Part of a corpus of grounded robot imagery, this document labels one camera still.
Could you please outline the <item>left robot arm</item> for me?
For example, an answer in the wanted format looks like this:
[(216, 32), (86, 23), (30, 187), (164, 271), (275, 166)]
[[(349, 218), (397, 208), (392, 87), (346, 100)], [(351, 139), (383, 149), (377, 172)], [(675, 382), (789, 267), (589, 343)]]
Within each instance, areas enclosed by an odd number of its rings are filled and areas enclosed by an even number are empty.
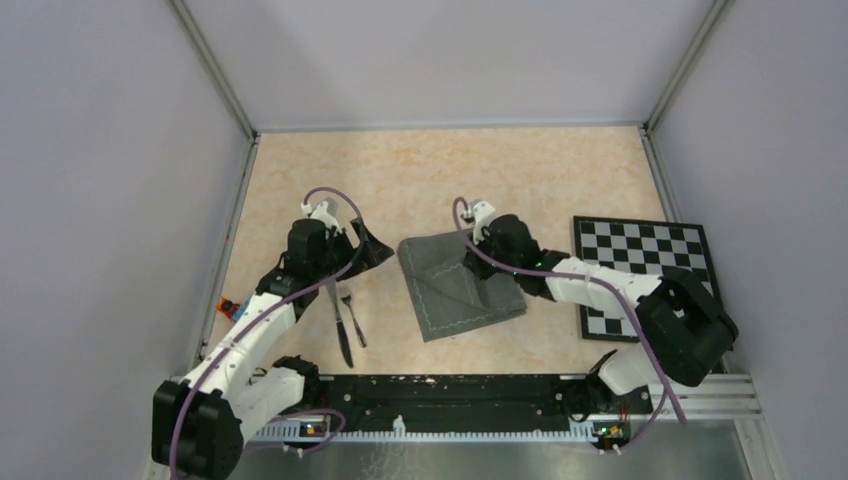
[(207, 358), (180, 380), (166, 380), (153, 395), (151, 458), (199, 479), (225, 479), (245, 445), (279, 413), (308, 413), (320, 386), (294, 367), (275, 366), (256, 377), (260, 361), (291, 329), (319, 289), (353, 278), (391, 258), (391, 247), (364, 222), (351, 222), (352, 245), (336, 221), (300, 219), (288, 247), (248, 299), (240, 319)]

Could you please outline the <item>aluminium frame rail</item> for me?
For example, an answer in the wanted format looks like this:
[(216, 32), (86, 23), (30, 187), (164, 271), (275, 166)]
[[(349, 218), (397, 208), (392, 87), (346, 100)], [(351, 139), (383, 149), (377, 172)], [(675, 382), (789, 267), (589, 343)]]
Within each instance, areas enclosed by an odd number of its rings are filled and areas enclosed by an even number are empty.
[(760, 411), (752, 382), (710, 375), (696, 387), (649, 384), (616, 395), (594, 377), (556, 374), (335, 375), (277, 368), (243, 390), (193, 392), (165, 382), (154, 396), (154, 449), (248, 442), (589, 441), (626, 438), (647, 419), (724, 420)]

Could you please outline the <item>grey cloth napkin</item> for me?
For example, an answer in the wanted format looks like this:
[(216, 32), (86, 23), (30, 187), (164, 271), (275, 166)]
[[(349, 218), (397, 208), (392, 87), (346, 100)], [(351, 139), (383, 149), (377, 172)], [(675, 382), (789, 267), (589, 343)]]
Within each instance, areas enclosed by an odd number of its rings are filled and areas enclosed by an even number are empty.
[(458, 232), (402, 240), (397, 256), (422, 339), (451, 337), (527, 313), (519, 286), (497, 273), (480, 280), (463, 264), (466, 245)]

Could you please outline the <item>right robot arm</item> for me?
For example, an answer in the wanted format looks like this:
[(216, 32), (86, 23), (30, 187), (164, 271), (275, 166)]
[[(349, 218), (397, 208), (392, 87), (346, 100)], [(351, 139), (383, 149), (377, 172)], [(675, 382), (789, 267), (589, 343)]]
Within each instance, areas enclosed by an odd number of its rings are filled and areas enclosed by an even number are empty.
[(463, 238), (465, 264), (479, 279), (504, 273), (526, 295), (631, 324), (637, 345), (607, 354), (588, 375), (586, 397), (600, 412), (614, 411), (628, 393), (652, 383), (700, 385), (738, 338), (735, 322), (691, 271), (629, 273), (544, 249), (516, 215), (487, 205), (467, 207), (454, 220), (471, 228)]

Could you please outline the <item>silver table knife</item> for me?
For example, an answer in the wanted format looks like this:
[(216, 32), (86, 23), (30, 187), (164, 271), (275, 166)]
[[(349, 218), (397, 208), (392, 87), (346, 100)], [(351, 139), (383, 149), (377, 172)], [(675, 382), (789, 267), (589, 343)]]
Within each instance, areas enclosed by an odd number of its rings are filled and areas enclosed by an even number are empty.
[(345, 364), (348, 368), (352, 369), (354, 367), (354, 361), (352, 356), (352, 351), (349, 343), (349, 339), (347, 336), (346, 328), (343, 322), (343, 318), (341, 315), (341, 310), (339, 307), (339, 297), (337, 293), (337, 283), (335, 281), (329, 282), (327, 285), (327, 292), (330, 298), (330, 302), (333, 309), (337, 338), (339, 341), (340, 352), (342, 354), (342, 358), (344, 359)]

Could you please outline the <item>silver fork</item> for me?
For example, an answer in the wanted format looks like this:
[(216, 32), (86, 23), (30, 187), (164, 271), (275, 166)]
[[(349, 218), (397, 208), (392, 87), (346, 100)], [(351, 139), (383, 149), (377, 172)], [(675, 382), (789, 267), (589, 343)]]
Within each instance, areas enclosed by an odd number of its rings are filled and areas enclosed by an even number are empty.
[(357, 341), (361, 348), (365, 349), (368, 346), (367, 338), (365, 333), (360, 325), (360, 322), (357, 319), (356, 313), (353, 307), (353, 294), (349, 287), (342, 286), (339, 290), (339, 295), (342, 303), (347, 307), (351, 319), (353, 321), (354, 330), (357, 336)]

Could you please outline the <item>colourful card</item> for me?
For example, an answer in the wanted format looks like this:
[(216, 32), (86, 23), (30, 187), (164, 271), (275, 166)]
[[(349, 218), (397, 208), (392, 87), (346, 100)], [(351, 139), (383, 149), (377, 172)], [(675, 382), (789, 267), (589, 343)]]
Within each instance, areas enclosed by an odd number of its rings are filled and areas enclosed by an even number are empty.
[(216, 304), (216, 311), (232, 322), (237, 322), (245, 313), (249, 306), (249, 301), (233, 302), (225, 297), (221, 297)]

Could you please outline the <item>black white checkerboard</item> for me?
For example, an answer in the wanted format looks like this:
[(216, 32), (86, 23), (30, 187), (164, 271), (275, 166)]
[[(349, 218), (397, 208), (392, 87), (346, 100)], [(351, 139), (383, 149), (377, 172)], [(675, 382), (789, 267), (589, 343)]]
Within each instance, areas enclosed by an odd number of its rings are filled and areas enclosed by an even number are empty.
[(575, 255), (581, 260), (637, 274), (662, 274), (671, 267), (693, 272), (721, 299), (707, 235), (698, 224), (576, 216)]

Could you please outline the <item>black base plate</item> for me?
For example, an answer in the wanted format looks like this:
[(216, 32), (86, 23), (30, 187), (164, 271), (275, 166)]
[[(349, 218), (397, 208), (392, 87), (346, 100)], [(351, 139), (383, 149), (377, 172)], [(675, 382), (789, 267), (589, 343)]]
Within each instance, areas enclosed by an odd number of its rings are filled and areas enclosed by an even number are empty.
[(515, 433), (649, 414), (653, 402), (645, 387), (618, 397), (581, 375), (336, 375), (308, 378), (286, 411), (313, 409), (341, 412), (347, 433), (387, 431), (396, 419), (413, 433)]

